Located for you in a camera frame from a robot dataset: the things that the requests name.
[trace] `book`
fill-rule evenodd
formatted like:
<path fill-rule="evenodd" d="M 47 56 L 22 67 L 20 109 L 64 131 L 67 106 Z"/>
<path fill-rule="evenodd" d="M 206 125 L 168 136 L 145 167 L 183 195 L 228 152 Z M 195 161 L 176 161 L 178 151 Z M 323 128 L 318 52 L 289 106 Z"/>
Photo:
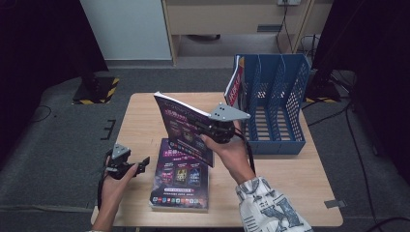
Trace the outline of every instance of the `book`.
<path fill-rule="evenodd" d="M 208 211 L 209 166 L 161 140 L 150 207 L 154 211 Z"/>
<path fill-rule="evenodd" d="M 247 112 L 247 88 L 245 83 L 245 57 L 236 55 L 232 77 L 223 93 L 226 104 Z"/>
<path fill-rule="evenodd" d="M 214 152 L 200 138 L 194 122 L 211 125 L 210 113 L 157 92 L 154 94 L 172 149 L 193 156 L 214 167 Z"/>

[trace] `electrical outlet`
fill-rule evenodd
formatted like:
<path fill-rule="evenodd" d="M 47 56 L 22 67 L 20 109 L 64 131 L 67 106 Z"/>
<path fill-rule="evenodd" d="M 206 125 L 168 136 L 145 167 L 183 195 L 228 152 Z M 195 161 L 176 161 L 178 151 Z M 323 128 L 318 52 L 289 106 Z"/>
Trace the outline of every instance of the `electrical outlet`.
<path fill-rule="evenodd" d="M 279 6 L 297 6 L 301 5 L 301 0 L 278 0 L 278 5 Z"/>

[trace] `patterned shirt sleeve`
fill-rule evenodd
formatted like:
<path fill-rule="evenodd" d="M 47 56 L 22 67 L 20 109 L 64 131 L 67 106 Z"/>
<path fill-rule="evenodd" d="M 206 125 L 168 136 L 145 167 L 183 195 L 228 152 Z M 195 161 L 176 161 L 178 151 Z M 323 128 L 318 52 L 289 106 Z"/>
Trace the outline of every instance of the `patterned shirt sleeve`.
<path fill-rule="evenodd" d="M 310 225 L 292 207 L 289 200 L 271 188 L 263 177 L 236 187 L 242 224 L 246 232 L 312 232 Z"/>

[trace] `gray carpet floor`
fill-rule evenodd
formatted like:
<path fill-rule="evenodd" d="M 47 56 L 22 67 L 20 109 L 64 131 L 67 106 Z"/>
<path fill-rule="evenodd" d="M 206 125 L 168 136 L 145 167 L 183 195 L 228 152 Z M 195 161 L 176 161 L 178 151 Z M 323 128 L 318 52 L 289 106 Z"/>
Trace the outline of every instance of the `gray carpet floor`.
<path fill-rule="evenodd" d="M 222 92 L 231 69 L 111 70 L 120 82 L 110 103 L 76 105 L 75 78 L 47 89 L 7 165 L 0 172 L 0 231 L 85 231 L 97 196 L 103 157 L 116 141 L 133 93 Z M 316 103 L 304 109 L 308 123 L 332 115 L 348 104 Z M 410 218 L 410 186 L 396 174 L 388 157 L 373 154 L 358 115 L 348 110 L 363 160 L 374 213 L 378 220 Z M 109 139 L 105 128 L 114 129 Z M 344 200 L 344 223 L 315 231 L 366 231 L 374 224 L 364 172 L 345 114 L 309 127 L 335 197 Z M 71 212 L 21 210 L 16 206 L 57 206 Z M 383 231 L 409 231 L 410 222 L 393 221 Z M 135 228 L 115 228 L 135 231 Z M 141 228 L 141 231 L 243 231 L 242 228 Z"/>

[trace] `hand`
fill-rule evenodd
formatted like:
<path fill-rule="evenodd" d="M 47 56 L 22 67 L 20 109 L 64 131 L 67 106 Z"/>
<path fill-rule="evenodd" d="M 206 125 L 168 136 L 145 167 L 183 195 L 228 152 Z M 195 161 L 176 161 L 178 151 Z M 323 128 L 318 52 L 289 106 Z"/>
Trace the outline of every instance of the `hand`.
<path fill-rule="evenodd" d="M 123 198 L 124 190 L 136 172 L 136 168 L 137 164 L 134 164 L 121 180 L 115 180 L 105 171 L 105 179 L 102 185 L 102 205 L 94 222 L 93 230 L 111 231 L 115 215 Z"/>
<path fill-rule="evenodd" d="M 234 122 L 239 129 L 238 121 Z M 216 152 L 238 185 L 256 177 L 249 166 L 247 149 L 242 139 L 231 140 L 226 144 L 219 144 L 205 134 L 201 134 L 206 146 Z"/>

